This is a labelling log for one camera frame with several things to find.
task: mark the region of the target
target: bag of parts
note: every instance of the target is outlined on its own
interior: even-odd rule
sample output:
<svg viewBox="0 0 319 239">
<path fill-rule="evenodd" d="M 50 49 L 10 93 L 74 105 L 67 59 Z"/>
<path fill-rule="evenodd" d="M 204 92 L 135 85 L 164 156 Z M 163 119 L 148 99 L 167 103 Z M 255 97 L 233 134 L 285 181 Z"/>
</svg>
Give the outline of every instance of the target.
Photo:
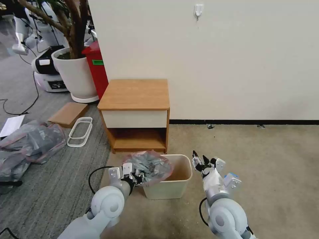
<svg viewBox="0 0 319 239">
<path fill-rule="evenodd" d="M 124 158 L 124 163 L 132 163 L 132 176 L 135 183 L 141 186 L 159 183 L 168 178 L 174 170 L 169 160 L 154 150 L 129 154 Z"/>
<path fill-rule="evenodd" d="M 65 134 L 58 124 L 35 120 L 0 141 L 0 194 L 19 186 L 16 182 L 30 163 L 47 162 L 65 144 Z"/>
</svg>

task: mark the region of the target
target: wooden nightstand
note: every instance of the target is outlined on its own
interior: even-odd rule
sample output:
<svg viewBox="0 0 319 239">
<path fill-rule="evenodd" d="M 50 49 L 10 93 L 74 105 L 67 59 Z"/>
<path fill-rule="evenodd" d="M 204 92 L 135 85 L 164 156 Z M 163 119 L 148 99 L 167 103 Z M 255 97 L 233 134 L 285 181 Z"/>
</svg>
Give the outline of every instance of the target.
<svg viewBox="0 0 319 239">
<path fill-rule="evenodd" d="M 111 80 L 97 107 L 113 153 L 167 152 L 167 80 Z"/>
</svg>

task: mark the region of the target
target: white planter pot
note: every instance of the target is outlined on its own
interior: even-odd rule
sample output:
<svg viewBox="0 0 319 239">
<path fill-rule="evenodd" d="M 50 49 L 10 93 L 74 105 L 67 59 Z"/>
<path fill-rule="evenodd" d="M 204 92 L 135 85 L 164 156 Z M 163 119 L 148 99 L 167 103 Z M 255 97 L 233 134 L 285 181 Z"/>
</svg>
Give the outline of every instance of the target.
<svg viewBox="0 0 319 239">
<path fill-rule="evenodd" d="M 99 99 L 92 79 L 86 57 L 81 59 L 62 60 L 57 57 L 69 52 L 63 48 L 52 53 L 54 67 L 60 73 L 66 88 L 74 101 L 79 103 L 94 102 Z"/>
</svg>

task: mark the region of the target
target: green label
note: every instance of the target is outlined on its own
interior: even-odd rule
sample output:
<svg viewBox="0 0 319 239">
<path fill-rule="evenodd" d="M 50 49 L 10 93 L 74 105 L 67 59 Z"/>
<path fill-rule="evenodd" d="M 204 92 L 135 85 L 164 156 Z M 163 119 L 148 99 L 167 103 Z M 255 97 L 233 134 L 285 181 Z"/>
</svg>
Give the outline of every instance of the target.
<svg viewBox="0 0 319 239">
<path fill-rule="evenodd" d="M 104 65 L 103 60 L 92 60 L 93 65 Z"/>
</svg>

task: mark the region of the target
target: wooden tabletop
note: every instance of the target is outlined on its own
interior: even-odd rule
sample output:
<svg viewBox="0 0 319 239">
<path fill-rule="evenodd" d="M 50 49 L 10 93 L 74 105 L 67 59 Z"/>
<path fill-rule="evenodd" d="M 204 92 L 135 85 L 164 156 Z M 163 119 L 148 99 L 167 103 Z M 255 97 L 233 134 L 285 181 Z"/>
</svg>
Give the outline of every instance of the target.
<svg viewBox="0 0 319 239">
<path fill-rule="evenodd" d="M 111 80 L 98 104 L 99 110 L 167 110 L 166 79 Z"/>
</svg>

